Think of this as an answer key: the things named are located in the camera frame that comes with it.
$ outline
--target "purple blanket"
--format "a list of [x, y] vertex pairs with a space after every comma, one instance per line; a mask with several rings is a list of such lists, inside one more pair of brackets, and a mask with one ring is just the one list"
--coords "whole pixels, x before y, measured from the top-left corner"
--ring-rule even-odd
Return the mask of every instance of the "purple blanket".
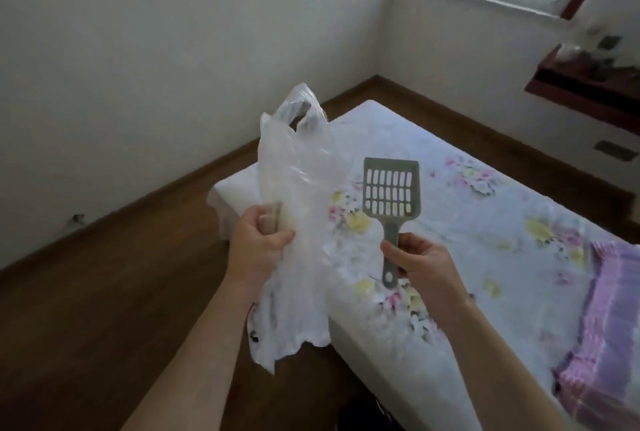
[[592, 430], [640, 430], [640, 417], [625, 399], [640, 313], [640, 250], [619, 241], [592, 246], [596, 276], [578, 344], [554, 369], [556, 397]]

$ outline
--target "person's right arm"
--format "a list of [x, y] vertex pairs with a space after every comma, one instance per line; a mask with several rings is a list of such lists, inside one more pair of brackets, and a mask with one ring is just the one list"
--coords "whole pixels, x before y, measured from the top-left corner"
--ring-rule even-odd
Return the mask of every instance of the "person's right arm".
[[476, 415], [486, 431], [562, 431], [564, 417], [465, 289], [446, 247], [400, 234], [385, 257], [407, 273], [449, 339]]

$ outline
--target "person's left arm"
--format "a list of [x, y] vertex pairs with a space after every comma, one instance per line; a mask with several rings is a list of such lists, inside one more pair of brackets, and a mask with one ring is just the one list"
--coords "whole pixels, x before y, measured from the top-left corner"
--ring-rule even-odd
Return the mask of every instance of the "person's left arm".
[[265, 206], [253, 206], [236, 226], [224, 281], [178, 353], [122, 431], [199, 431], [222, 420], [244, 321], [293, 231], [258, 231]]

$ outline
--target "cat litter scoop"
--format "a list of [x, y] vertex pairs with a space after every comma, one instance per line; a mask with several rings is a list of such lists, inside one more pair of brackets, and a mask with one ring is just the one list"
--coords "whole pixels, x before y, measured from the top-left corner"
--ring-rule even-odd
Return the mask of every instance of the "cat litter scoop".
[[[377, 218], [385, 240], [398, 245], [400, 227], [420, 215], [420, 165], [411, 160], [364, 159], [362, 210]], [[385, 257], [382, 283], [392, 290], [398, 283], [398, 267]]]

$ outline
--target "person's left hand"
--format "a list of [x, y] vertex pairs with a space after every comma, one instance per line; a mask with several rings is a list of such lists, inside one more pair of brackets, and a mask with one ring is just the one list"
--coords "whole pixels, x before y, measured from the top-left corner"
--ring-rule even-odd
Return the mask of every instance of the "person's left hand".
[[236, 225], [229, 248], [225, 281], [240, 287], [251, 303], [260, 296], [264, 283], [282, 257], [282, 249], [296, 236], [292, 230], [262, 235], [258, 221], [270, 211], [268, 205], [249, 207]]

